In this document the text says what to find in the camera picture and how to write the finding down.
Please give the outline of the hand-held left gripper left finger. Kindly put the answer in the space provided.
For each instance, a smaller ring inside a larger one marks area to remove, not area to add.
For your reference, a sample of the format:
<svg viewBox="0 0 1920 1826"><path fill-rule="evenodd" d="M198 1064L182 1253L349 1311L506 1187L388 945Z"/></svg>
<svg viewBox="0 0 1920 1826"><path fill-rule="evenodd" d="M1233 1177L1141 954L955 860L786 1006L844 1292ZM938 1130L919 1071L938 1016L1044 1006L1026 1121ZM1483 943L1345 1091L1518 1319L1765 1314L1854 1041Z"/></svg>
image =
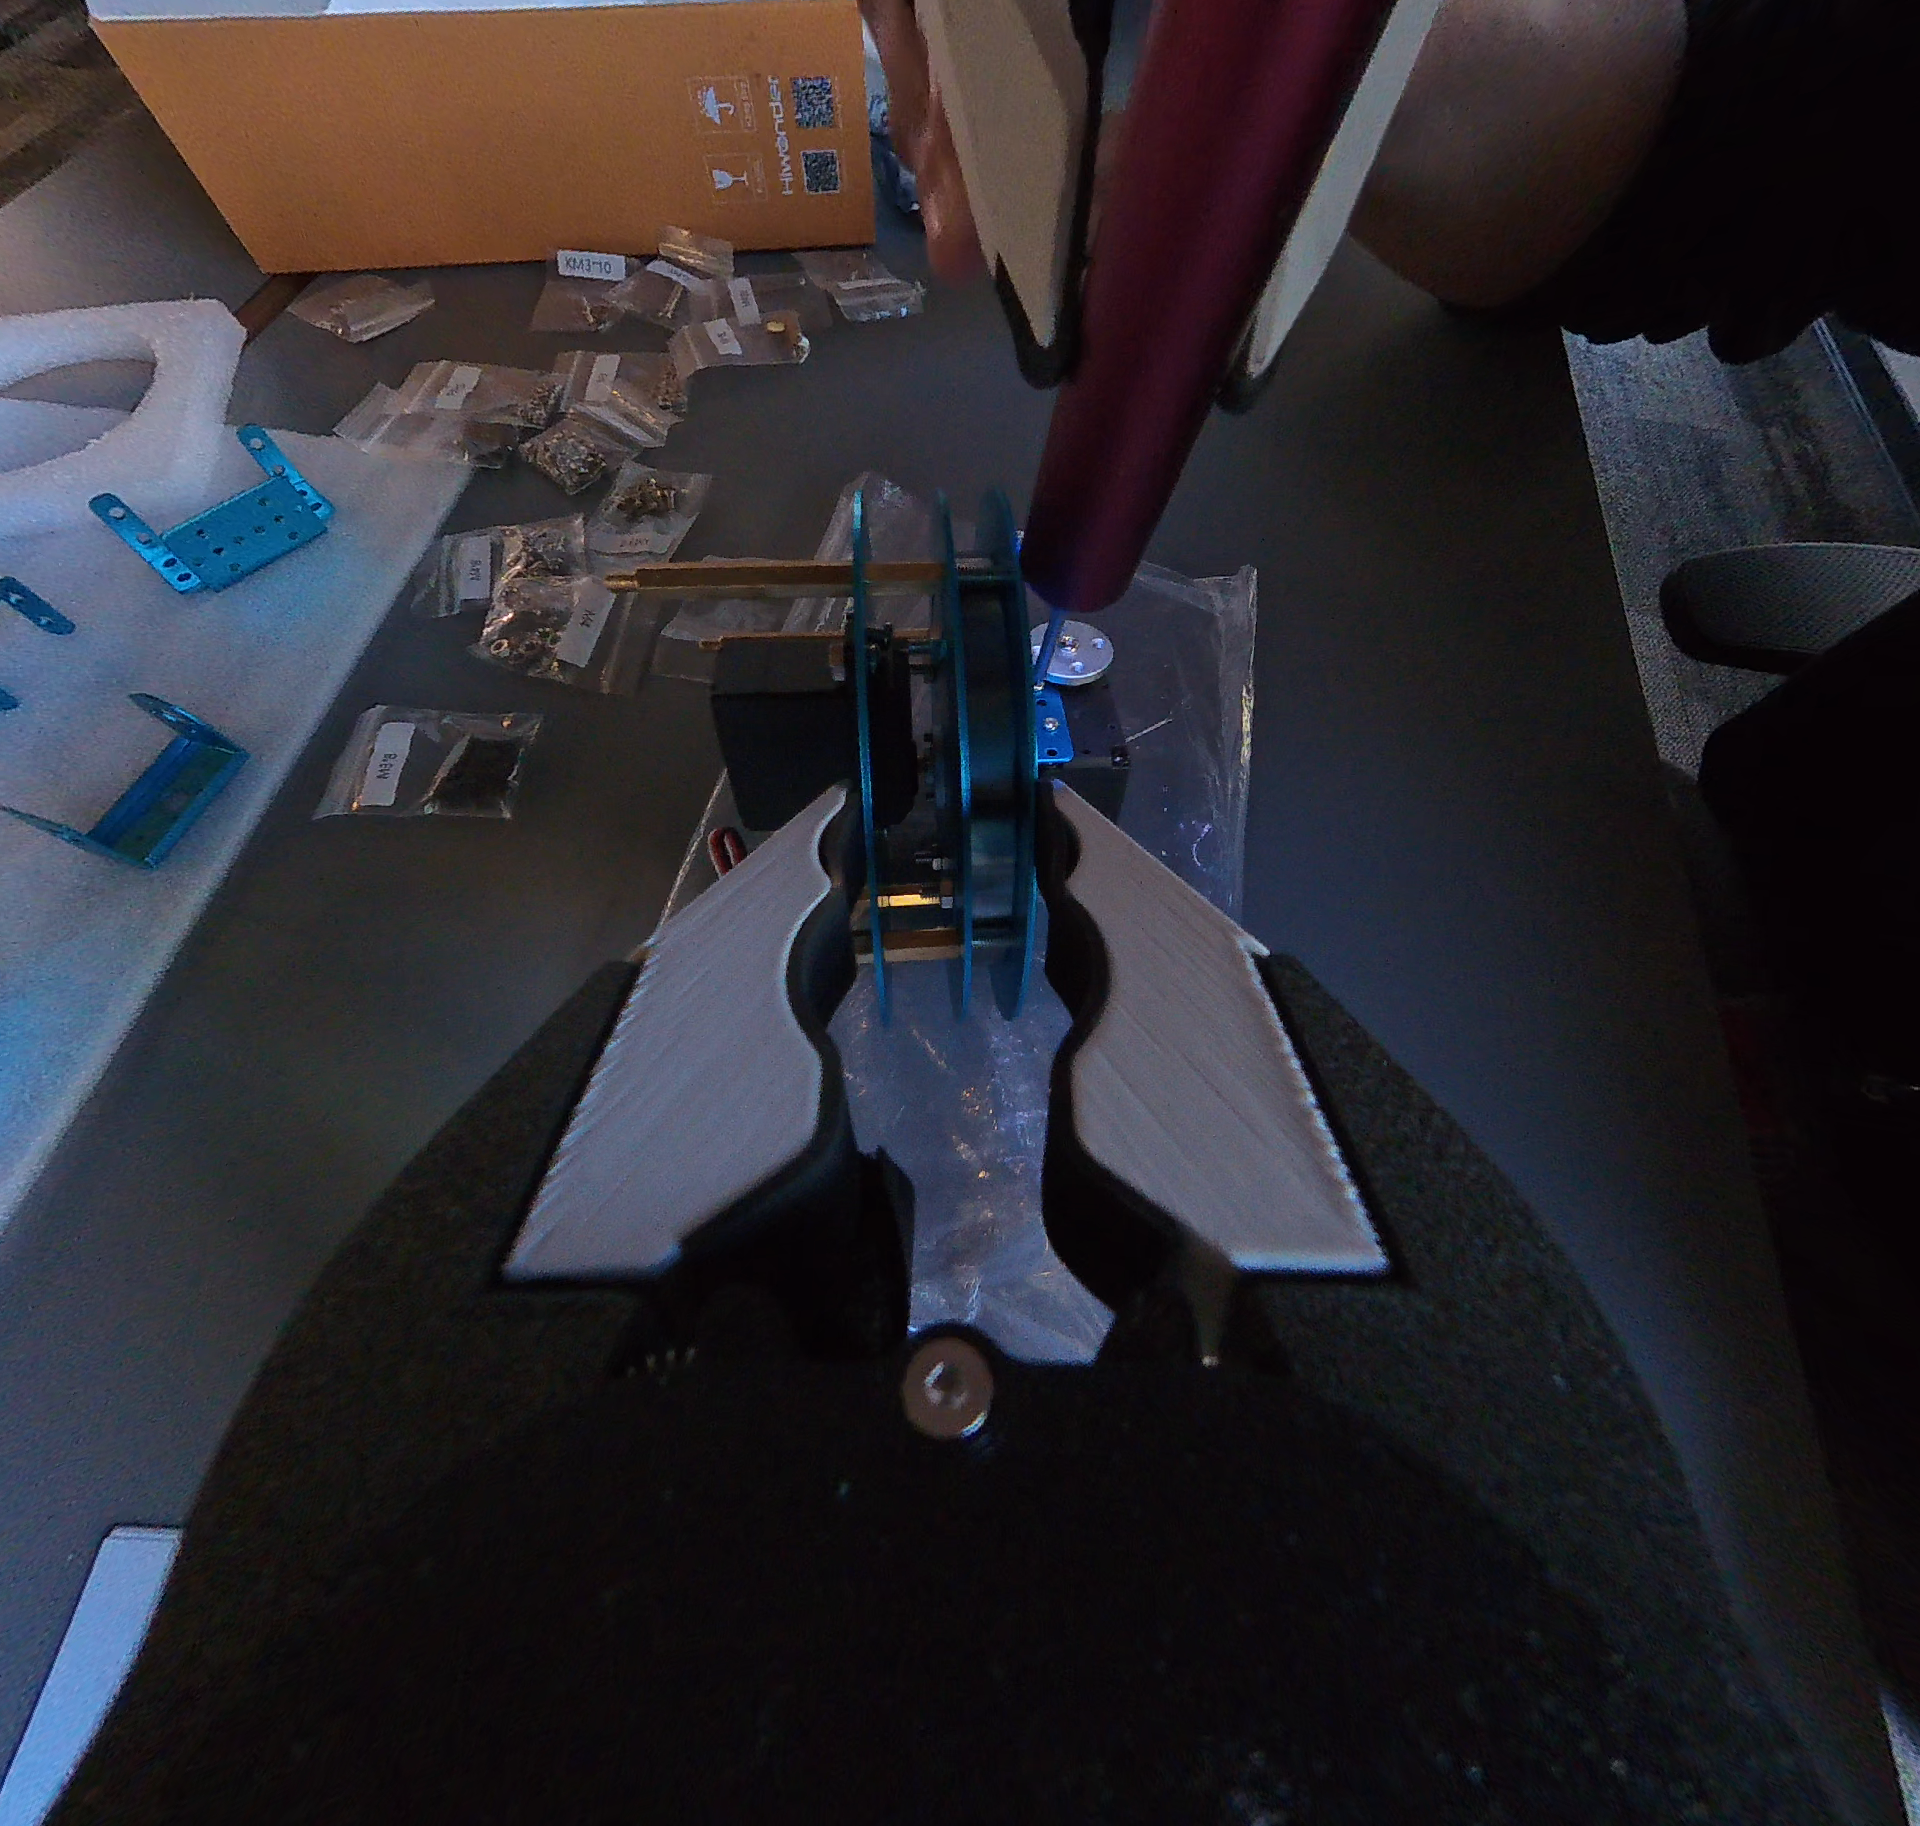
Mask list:
<svg viewBox="0 0 1920 1826"><path fill-rule="evenodd" d="M657 1275L851 1165L827 1034L854 982L858 812L831 783L648 943L503 1260L514 1284Z"/></svg>

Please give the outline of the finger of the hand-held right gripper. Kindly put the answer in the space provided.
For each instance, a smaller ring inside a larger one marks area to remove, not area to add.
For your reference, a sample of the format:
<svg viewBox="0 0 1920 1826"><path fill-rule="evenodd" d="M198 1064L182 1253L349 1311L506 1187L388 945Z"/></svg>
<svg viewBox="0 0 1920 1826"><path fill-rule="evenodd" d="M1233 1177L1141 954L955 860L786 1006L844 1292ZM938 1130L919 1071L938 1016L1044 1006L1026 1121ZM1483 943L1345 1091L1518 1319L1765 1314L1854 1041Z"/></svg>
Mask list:
<svg viewBox="0 0 1920 1826"><path fill-rule="evenodd" d="M1081 290L1114 0L913 0L1021 375L1060 384Z"/></svg>
<svg viewBox="0 0 1920 1826"><path fill-rule="evenodd" d="M1442 3L1444 0L1395 0L1379 38L1368 48L1363 71L1217 387L1215 401L1224 410L1237 413L1253 401L1289 328L1321 281Z"/></svg>

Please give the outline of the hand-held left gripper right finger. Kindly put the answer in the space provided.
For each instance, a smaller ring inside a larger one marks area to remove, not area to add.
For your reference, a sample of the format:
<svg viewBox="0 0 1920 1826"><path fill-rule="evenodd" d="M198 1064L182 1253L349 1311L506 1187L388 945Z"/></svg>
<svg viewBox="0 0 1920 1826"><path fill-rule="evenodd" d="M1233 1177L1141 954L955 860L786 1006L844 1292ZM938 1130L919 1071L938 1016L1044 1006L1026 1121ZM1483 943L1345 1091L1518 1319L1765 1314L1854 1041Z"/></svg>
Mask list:
<svg viewBox="0 0 1920 1826"><path fill-rule="evenodd" d="M1390 1285L1390 1247L1260 942L1044 785L1044 1228L1112 1310L1102 1365L1275 1367L1261 1285Z"/></svg>

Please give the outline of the red metal screwdriver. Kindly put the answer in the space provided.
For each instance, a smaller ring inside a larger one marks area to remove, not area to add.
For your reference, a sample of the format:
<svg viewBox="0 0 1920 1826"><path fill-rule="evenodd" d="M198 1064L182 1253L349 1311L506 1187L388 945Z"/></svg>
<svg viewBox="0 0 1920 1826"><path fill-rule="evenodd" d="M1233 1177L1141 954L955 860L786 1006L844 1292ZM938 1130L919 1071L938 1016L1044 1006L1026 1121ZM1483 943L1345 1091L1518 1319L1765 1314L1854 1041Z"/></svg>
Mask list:
<svg viewBox="0 0 1920 1826"><path fill-rule="evenodd" d="M1021 574L1132 582L1395 0L1152 0Z"/></svg>

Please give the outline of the blue round robot base assembly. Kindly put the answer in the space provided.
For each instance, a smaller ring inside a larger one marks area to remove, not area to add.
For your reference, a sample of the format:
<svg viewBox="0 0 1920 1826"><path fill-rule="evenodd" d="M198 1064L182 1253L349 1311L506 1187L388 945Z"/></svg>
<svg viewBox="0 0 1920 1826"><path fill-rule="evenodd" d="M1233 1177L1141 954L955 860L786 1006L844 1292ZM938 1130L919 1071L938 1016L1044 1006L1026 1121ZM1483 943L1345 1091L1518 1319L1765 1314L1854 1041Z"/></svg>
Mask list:
<svg viewBox="0 0 1920 1826"><path fill-rule="evenodd" d="M846 789L847 925L876 1016L894 973L945 964L966 1016L987 983L1021 1011L1038 964L1041 788L1092 788L1115 812L1129 753L1110 702L1067 703L1052 666L1069 621L1038 635L1002 494L955 529L879 483L844 499L846 550L805 560L661 560L603 577L673 599L711 652L709 711L733 822L759 835Z"/></svg>

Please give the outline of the person's right forearm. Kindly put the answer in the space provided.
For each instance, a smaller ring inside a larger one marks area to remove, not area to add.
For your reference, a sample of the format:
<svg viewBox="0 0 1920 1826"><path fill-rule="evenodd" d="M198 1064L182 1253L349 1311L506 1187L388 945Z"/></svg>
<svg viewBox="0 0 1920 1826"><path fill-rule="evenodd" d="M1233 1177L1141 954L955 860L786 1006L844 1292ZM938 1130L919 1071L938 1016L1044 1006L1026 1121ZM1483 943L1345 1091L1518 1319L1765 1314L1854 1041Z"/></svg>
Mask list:
<svg viewBox="0 0 1920 1826"><path fill-rule="evenodd" d="M1918 0L1445 0L1354 214L1457 308L1918 351Z"/></svg>

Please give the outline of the grey desk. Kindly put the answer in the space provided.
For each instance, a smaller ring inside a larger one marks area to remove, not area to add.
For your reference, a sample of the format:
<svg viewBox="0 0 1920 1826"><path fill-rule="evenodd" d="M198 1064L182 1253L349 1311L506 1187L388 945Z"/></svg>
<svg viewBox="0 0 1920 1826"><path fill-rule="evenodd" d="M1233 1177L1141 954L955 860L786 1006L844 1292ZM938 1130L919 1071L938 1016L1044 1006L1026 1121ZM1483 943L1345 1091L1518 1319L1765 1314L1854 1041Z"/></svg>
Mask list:
<svg viewBox="0 0 1920 1826"><path fill-rule="evenodd" d="M1901 1820L1570 365L1343 251L1155 539L1255 566L1247 928L1550 1225L1846 1808ZM548 710L516 820L313 822L369 703L492 699L404 599L3 1230L3 1761L112 1525L176 1525L328 1255L654 925L690 685Z"/></svg>

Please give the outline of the person's right hand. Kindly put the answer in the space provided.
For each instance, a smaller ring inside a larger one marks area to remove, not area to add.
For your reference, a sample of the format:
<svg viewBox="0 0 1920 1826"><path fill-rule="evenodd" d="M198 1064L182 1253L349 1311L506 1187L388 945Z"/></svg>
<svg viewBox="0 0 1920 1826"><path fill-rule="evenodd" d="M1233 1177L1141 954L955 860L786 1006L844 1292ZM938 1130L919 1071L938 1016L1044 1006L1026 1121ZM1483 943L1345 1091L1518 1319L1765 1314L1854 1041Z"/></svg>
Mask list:
<svg viewBox="0 0 1920 1826"><path fill-rule="evenodd" d="M886 84L891 145L917 189L925 256L935 278L984 271L966 177L911 0L856 0Z"/></svg>

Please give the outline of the clear plastic bag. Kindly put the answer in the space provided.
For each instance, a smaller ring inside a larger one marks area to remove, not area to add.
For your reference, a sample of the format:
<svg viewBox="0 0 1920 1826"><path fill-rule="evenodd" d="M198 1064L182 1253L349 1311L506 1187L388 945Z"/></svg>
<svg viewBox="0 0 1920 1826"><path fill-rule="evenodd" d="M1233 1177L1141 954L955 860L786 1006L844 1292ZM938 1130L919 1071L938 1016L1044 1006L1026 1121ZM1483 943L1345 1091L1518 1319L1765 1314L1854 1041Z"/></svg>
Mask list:
<svg viewBox="0 0 1920 1826"><path fill-rule="evenodd" d="M1092 623L1115 648L1105 677L1128 751L1115 825L1236 918L1252 753L1258 575L1191 577L1144 564ZM888 970L878 1016L867 968L829 1021L856 1141L913 1189L913 1331L969 1325L1033 1361L1092 1357L1110 1311L1044 1232L1049 1064L1069 1018L1033 973L1019 1018L984 986L952 1011L947 968Z"/></svg>

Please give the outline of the orange and white cardboard box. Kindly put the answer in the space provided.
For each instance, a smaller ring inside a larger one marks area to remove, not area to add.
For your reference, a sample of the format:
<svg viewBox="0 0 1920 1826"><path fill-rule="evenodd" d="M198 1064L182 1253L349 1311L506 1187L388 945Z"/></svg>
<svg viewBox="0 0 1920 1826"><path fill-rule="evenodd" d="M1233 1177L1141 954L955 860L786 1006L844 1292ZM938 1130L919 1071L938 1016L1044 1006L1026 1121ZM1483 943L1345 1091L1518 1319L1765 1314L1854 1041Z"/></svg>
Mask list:
<svg viewBox="0 0 1920 1826"><path fill-rule="evenodd" d="M269 271L741 250L874 233L851 0L336 13L86 0Z"/></svg>

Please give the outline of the pile of small screw bags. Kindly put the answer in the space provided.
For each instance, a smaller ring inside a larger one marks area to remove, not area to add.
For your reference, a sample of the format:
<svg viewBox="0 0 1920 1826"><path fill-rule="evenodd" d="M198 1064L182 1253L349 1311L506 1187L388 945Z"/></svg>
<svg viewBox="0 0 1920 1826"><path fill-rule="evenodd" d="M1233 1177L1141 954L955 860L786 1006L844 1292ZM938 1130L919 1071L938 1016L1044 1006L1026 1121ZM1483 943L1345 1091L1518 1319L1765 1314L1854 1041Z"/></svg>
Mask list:
<svg viewBox="0 0 1920 1826"><path fill-rule="evenodd" d="M664 566L708 506L711 476L660 461L716 372L778 372L831 319L916 316L917 281L864 250L808 250L741 267L728 242L668 227L651 256L552 256L531 330L617 336L535 363L422 358L374 384L332 431L415 465L531 469L568 499L557 518L444 536L422 614L477 614L471 654L527 679L598 693L638 682L650 638L642 598L612 577Z"/></svg>

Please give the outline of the white foam sheet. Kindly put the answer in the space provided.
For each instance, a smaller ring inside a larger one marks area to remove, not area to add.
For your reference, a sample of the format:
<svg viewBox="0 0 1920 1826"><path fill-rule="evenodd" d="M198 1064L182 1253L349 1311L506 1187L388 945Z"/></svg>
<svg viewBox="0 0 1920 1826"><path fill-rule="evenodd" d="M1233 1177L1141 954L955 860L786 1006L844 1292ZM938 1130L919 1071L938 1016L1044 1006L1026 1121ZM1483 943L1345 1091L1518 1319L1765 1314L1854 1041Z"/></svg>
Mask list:
<svg viewBox="0 0 1920 1826"><path fill-rule="evenodd" d="M3 541L3 574L66 614L3 614L2 800L89 825L167 729L134 691L189 710L245 753L152 872L2 820L2 1204L10 1215L112 1059L189 925L317 729L374 628L468 483L334 437L275 431L334 502L325 533L231 590L170 592L89 513Z"/></svg>

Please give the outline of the small blue angle bracket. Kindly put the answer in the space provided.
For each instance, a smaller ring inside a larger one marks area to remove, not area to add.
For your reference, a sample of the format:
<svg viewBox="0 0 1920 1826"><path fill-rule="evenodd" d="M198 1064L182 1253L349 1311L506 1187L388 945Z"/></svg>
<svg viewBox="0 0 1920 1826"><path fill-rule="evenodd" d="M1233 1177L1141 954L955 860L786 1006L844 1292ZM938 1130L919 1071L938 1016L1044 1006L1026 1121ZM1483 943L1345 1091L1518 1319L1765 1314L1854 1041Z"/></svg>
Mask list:
<svg viewBox="0 0 1920 1826"><path fill-rule="evenodd" d="M132 705L156 717L172 739L88 830L15 806L2 812L83 853L158 867L250 753L220 728L154 691L134 689Z"/></svg>

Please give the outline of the short blue U bracket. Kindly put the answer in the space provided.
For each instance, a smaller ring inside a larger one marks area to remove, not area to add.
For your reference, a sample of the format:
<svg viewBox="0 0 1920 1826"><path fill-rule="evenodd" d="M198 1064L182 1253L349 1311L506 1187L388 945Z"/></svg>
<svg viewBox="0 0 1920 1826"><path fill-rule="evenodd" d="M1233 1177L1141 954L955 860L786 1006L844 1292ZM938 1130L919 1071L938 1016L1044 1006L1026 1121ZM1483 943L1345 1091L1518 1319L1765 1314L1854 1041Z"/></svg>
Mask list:
<svg viewBox="0 0 1920 1826"><path fill-rule="evenodd" d="M262 480L156 529L116 494L95 494L89 512L183 594L224 592L295 548L324 536L336 513L325 497L257 423L236 427Z"/></svg>

